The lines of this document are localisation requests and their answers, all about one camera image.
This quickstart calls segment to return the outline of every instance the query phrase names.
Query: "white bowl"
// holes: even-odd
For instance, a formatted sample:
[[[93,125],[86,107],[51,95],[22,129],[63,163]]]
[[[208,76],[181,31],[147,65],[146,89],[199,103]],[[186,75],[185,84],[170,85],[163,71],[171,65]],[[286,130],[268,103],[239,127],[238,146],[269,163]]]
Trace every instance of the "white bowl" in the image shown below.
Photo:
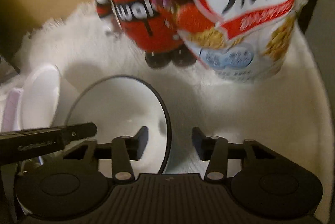
[[[113,138],[134,136],[142,126],[148,127],[148,143],[142,158],[131,161],[134,175],[162,173],[171,146],[171,125],[160,95],[148,83],[129,76],[102,79],[88,87],[69,113],[67,125],[93,122],[98,129],[99,144]],[[111,176],[111,161],[100,161],[99,171]]]
[[[38,67],[23,86],[17,108],[19,129],[63,125],[77,96],[76,89],[61,78],[56,66]]]

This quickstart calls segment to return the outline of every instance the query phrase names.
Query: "granola bag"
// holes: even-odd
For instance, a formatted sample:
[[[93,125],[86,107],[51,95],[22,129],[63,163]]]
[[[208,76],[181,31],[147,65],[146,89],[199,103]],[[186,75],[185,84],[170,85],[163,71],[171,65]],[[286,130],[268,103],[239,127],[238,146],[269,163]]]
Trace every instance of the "granola bag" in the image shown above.
[[[276,74],[294,27],[294,0],[151,0],[198,60],[246,82]]]

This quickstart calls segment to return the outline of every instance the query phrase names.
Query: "red bottle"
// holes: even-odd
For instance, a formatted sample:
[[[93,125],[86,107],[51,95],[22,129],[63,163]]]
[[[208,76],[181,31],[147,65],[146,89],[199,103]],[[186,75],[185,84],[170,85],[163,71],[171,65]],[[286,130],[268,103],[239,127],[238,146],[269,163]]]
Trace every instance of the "red bottle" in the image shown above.
[[[176,66],[195,63],[178,34],[150,0],[96,0],[97,13],[106,23],[116,22],[136,45],[146,52],[148,66],[160,68],[171,60]]]

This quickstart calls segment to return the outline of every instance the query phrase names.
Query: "ribbed surface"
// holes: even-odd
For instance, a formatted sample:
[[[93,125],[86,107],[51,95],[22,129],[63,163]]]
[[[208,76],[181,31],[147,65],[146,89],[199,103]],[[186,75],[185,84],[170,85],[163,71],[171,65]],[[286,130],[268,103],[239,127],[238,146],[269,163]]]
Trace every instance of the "ribbed surface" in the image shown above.
[[[197,174],[142,174],[129,185],[116,186],[106,202],[84,217],[64,222],[25,218],[24,224],[267,224],[319,223],[307,216],[291,221],[266,220],[245,212],[221,185],[203,182]]]

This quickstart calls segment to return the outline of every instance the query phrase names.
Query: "white surface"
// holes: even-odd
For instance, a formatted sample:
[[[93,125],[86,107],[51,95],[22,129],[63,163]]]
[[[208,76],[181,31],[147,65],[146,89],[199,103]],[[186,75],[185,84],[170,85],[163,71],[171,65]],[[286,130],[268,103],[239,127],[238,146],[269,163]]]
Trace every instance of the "white surface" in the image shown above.
[[[63,77],[60,77],[60,96],[58,100],[57,110],[52,122],[53,126],[62,126],[66,117],[79,96],[79,92]]]
[[[49,127],[54,120],[60,94],[60,75],[56,66],[42,65],[26,79],[18,103],[21,129]]]
[[[128,77],[114,77],[88,90],[71,112],[68,125],[93,122],[99,144],[113,138],[134,136],[142,126],[148,127],[149,139],[142,158],[131,161],[135,177],[157,173],[163,163],[167,141],[164,111],[155,94],[143,83]],[[111,177],[107,166],[99,171]]]
[[[124,35],[106,37],[94,6],[81,6],[65,23],[50,21],[23,41],[17,61],[23,74],[51,62],[79,91],[102,77],[129,74],[149,82],[170,114],[173,146],[169,172],[205,172],[191,143],[191,129],[230,142],[252,138],[316,174],[324,195],[316,216],[326,222],[333,187],[333,129],[327,97],[305,38],[294,31],[279,75],[255,85],[218,79],[200,64],[152,70]],[[230,174],[239,162],[229,161]]]

